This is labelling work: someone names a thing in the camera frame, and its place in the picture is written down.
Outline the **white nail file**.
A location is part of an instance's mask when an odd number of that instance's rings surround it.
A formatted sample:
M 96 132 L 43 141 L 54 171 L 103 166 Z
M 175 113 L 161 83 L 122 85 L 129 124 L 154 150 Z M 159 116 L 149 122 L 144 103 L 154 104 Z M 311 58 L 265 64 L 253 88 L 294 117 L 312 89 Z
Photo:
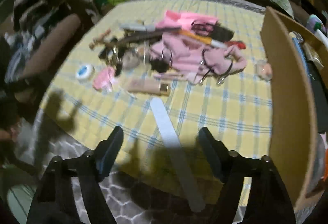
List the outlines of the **white nail file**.
M 151 110 L 155 118 L 163 144 L 169 153 L 170 160 L 175 169 L 177 178 L 183 193 L 188 200 L 191 211 L 201 212 L 205 208 L 205 202 L 200 194 L 197 182 L 188 165 L 185 152 L 179 141 L 179 137 L 173 127 L 163 101 L 159 97 L 152 98 Z

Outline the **beige cosmetic tube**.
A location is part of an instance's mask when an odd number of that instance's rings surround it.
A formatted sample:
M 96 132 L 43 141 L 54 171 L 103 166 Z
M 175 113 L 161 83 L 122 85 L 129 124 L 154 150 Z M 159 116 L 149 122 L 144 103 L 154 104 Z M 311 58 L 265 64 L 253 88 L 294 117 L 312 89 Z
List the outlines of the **beige cosmetic tube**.
M 171 85 L 167 82 L 153 79 L 133 79 L 128 84 L 127 91 L 132 93 L 168 96 L 171 91 Z

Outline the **pale pink bunny socks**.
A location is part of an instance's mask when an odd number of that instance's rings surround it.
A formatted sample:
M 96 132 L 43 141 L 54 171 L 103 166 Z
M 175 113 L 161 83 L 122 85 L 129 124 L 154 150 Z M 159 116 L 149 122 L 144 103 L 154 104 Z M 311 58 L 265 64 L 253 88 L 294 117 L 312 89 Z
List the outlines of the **pale pink bunny socks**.
M 240 73 L 247 60 L 237 44 L 220 41 L 206 44 L 187 35 L 163 33 L 150 47 L 151 60 L 163 61 L 171 69 L 187 74 L 186 80 L 196 85 L 205 78 L 217 79 Z

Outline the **black nail file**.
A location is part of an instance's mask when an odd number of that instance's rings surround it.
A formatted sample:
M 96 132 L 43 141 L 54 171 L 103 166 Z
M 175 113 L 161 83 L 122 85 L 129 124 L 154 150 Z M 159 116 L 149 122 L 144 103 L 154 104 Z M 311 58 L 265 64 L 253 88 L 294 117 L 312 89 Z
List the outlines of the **black nail file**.
M 163 33 L 177 33 L 180 31 L 180 27 L 171 27 L 171 28 L 164 28 L 164 29 L 157 29 L 155 31 L 148 31 L 142 33 L 134 33 L 116 42 L 117 46 L 126 45 L 129 43 L 135 43 L 139 41 L 147 41 L 153 38 L 160 38 Z

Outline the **pink fabric cloth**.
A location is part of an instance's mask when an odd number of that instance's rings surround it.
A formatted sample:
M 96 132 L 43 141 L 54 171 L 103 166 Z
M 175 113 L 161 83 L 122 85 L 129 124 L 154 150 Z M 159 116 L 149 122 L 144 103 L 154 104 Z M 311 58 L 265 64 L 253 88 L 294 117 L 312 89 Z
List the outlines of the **pink fabric cloth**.
M 218 18 L 204 14 L 192 13 L 189 11 L 182 11 L 178 13 L 175 11 L 167 10 L 164 13 L 163 19 L 158 22 L 155 27 L 157 29 L 180 27 L 184 30 L 191 30 L 192 24 L 198 21 L 201 23 L 216 24 Z

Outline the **cardboard box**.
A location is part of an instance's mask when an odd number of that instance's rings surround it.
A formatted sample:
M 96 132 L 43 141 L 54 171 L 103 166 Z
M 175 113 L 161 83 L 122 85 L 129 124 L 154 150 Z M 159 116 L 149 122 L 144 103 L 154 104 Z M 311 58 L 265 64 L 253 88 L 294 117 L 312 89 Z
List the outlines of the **cardboard box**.
M 286 186 L 295 211 L 316 204 L 322 192 L 308 194 L 318 134 L 315 98 L 290 32 L 299 33 L 327 65 L 327 48 L 292 18 L 266 8 L 260 32 L 271 65 L 272 135 L 269 156 Z

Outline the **small red packet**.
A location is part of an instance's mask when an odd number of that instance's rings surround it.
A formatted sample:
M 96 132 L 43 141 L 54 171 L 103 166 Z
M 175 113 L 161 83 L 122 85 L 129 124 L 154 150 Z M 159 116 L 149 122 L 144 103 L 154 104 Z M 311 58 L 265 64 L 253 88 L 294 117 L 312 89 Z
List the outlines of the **small red packet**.
M 239 49 L 246 49 L 246 45 L 243 41 L 228 41 L 226 42 L 227 46 L 237 46 Z

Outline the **round powder puff packet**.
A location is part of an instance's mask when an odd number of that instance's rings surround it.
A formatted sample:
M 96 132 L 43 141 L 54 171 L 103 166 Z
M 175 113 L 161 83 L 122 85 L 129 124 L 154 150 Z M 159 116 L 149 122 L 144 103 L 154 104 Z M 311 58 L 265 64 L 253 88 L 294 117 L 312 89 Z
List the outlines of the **round powder puff packet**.
M 140 60 L 137 55 L 126 52 L 122 57 L 122 69 L 123 70 L 132 70 L 140 64 Z

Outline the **brown chair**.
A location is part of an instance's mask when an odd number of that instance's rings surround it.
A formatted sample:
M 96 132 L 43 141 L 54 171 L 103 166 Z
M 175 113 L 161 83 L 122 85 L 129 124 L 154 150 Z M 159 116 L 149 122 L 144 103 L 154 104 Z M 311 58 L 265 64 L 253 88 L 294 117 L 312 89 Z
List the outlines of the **brown chair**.
M 70 14 L 61 20 L 28 60 L 21 78 L 35 76 L 51 68 L 57 56 L 78 33 L 80 27 L 81 21 L 77 14 Z

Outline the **tan cork-like stick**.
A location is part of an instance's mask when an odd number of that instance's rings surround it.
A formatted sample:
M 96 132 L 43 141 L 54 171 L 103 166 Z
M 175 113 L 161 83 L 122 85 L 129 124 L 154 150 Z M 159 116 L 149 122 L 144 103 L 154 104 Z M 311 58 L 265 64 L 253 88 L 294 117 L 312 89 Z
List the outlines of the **tan cork-like stick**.
M 104 33 L 98 35 L 92 39 L 92 42 L 89 44 L 89 48 L 93 50 L 97 45 L 103 44 L 105 37 L 111 33 L 111 29 L 107 29 Z

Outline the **yellow plaid table mat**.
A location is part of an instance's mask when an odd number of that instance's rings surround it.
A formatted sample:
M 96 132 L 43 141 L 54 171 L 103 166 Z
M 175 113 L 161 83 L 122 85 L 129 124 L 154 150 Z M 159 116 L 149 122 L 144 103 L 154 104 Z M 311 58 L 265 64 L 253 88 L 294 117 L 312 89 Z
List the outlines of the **yellow plaid table mat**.
M 123 71 L 111 89 L 98 91 L 92 80 L 80 81 L 76 72 L 91 64 L 95 72 L 105 68 L 98 58 L 99 48 L 90 49 L 93 38 L 111 29 L 120 37 L 119 25 L 142 20 L 159 22 L 165 11 L 187 10 L 217 17 L 234 31 L 234 38 L 245 43 L 247 59 L 244 71 L 218 84 L 213 77 L 202 84 L 166 80 L 168 93 L 159 95 L 183 147 L 188 165 L 204 201 L 214 204 L 220 182 L 215 179 L 197 142 L 200 128 L 244 157 L 259 158 L 268 153 L 272 129 L 271 85 L 255 73 L 255 65 L 265 58 L 260 39 L 263 9 L 244 4 L 209 0 L 131 0 L 117 5 L 92 28 L 70 52 L 52 80 L 41 102 L 41 109 L 67 134 L 90 149 L 106 139 L 119 126 L 124 131 L 117 166 L 132 177 L 156 189 L 183 195 L 176 171 L 159 133 L 151 100 L 153 95 L 127 90 L 133 79 L 153 79 L 149 65 L 141 64 Z

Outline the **grey metal nail file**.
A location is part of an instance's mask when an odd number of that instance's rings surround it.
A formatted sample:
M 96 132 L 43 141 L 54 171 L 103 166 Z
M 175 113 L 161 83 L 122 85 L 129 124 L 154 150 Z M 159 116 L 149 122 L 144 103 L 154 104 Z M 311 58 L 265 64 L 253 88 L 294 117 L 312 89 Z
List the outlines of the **grey metal nail file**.
M 156 30 L 156 27 L 154 25 L 144 25 L 140 23 L 125 23 L 121 24 L 120 28 L 126 31 L 136 32 L 151 32 Z

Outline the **orange handled tool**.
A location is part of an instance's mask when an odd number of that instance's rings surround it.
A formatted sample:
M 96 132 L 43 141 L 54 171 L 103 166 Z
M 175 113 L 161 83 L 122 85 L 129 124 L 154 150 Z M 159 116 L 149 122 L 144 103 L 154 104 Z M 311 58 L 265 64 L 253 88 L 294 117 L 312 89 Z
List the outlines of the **orange handled tool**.
M 207 37 L 207 36 L 196 35 L 194 33 L 191 33 L 189 31 L 187 31 L 187 30 L 180 30 L 179 34 L 184 35 L 184 36 L 188 36 L 190 38 L 193 38 L 195 40 L 198 40 L 198 41 L 202 42 L 203 44 L 210 45 L 214 48 L 222 48 L 222 49 L 227 48 L 227 46 L 224 43 L 220 42 L 220 41 L 214 40 L 214 39 L 212 39 L 210 37 Z

